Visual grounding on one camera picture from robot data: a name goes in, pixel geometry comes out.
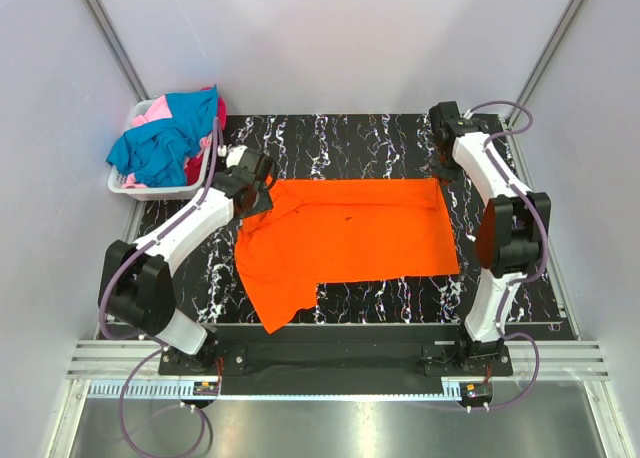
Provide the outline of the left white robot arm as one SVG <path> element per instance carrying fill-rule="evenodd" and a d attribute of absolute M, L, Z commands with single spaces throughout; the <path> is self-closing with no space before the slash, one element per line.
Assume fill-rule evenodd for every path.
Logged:
<path fill-rule="evenodd" d="M 224 161 L 224 169 L 210 170 L 204 186 L 164 224 L 135 242 L 117 240 L 107 248 L 98 298 L 103 336 L 121 338 L 108 329 L 111 315 L 196 374 L 220 362 L 217 339 L 179 310 L 173 276 L 214 231 L 270 210 L 279 173 L 276 161 L 244 145 L 228 148 Z"/>

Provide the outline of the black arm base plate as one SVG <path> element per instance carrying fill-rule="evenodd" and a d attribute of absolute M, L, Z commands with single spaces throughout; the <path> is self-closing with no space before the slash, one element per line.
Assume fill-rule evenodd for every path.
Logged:
<path fill-rule="evenodd" d="M 223 340 L 206 344 L 196 355 L 174 348 L 160 358 L 162 375 L 249 376 L 259 371 L 383 369 L 424 373 L 428 376 L 511 377 L 514 373 L 507 348 L 491 358 L 476 358 L 464 365 L 454 357 L 449 342 L 248 342 Z"/>

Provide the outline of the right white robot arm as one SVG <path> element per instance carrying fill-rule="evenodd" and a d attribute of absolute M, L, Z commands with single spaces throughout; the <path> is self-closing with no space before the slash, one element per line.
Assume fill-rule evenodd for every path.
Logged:
<path fill-rule="evenodd" d="M 437 147 L 437 177 L 451 182 L 466 175 L 484 204 L 475 237 L 479 285 L 442 362 L 470 375 L 505 356 L 505 326 L 516 294 L 546 270 L 551 214 L 550 197 L 532 191 L 499 155 L 494 142 L 508 131 L 491 132 L 476 112 L 460 112 L 454 101 L 440 102 L 428 112 Z"/>

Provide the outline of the orange t shirt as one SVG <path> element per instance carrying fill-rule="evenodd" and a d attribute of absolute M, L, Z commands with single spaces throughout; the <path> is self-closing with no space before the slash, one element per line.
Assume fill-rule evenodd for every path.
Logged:
<path fill-rule="evenodd" d="M 235 263 L 273 334 L 315 306 L 320 284 L 455 275 L 449 213 L 434 178 L 283 180 L 271 210 L 245 218 Z"/>

